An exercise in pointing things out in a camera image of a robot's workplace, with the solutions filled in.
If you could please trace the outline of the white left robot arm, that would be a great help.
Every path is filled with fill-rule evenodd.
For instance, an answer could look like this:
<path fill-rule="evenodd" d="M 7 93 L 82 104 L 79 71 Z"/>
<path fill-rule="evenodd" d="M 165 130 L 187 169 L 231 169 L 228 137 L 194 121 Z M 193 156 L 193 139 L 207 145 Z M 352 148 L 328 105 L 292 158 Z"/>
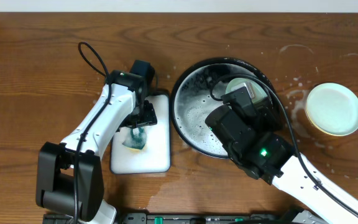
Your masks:
<path fill-rule="evenodd" d="M 101 160 L 121 127 L 157 122 L 149 94 L 152 72 L 141 75 L 115 70 L 80 125 L 61 143 L 40 149 L 36 204 L 72 217 L 73 223 L 114 223 L 117 210 L 103 199 Z"/>

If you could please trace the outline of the green and yellow sponge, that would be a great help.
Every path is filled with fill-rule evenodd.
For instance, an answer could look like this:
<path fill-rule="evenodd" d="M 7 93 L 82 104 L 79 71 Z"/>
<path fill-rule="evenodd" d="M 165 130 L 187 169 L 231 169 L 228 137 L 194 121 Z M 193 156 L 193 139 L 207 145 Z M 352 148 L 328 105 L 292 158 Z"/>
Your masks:
<path fill-rule="evenodd" d="M 122 144 L 131 149 L 142 150 L 146 142 L 147 133 L 145 128 L 134 128 L 130 129 Z"/>

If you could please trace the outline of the yellow plate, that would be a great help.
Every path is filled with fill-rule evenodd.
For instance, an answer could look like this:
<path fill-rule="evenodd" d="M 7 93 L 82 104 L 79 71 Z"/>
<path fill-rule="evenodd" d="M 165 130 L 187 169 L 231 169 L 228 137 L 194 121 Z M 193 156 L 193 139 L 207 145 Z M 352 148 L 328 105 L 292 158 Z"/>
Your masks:
<path fill-rule="evenodd" d="M 327 134 L 327 135 L 330 135 L 330 136 L 336 136 L 336 137 L 343 137 L 343 136 L 347 136 L 349 134 L 335 134 L 335 133 L 330 133 L 322 128 L 320 128 L 312 119 L 311 119 L 311 116 L 309 115 L 309 112 L 307 110 L 307 108 L 305 108 L 305 114 L 306 114 L 306 117 L 308 119 L 308 121 L 311 123 L 311 125 L 317 129 L 318 131 L 324 133 L 324 134 Z"/>

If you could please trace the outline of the light green plate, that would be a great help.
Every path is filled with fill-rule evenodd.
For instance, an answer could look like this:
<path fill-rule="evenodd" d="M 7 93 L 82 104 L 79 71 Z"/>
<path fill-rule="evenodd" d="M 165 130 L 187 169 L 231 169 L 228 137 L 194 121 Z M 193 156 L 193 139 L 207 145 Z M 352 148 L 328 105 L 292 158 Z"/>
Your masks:
<path fill-rule="evenodd" d="M 337 83 L 315 86 L 307 96 L 306 116 L 321 132 L 347 136 L 358 130 L 358 97 Z"/>
<path fill-rule="evenodd" d="M 258 83 L 246 78 L 232 79 L 226 87 L 225 94 L 240 89 L 242 87 L 246 87 L 253 103 L 259 102 L 268 97 L 265 90 Z"/>

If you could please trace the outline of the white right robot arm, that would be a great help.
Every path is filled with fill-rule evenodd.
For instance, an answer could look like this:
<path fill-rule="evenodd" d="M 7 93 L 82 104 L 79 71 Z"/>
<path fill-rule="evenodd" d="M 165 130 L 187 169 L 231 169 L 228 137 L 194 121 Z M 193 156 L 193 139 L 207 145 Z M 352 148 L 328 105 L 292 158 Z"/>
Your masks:
<path fill-rule="evenodd" d="M 275 111 L 222 105 L 205 123 L 230 160 L 249 177 L 295 197 L 328 223 L 358 223 L 358 200 L 274 133 L 282 127 Z"/>

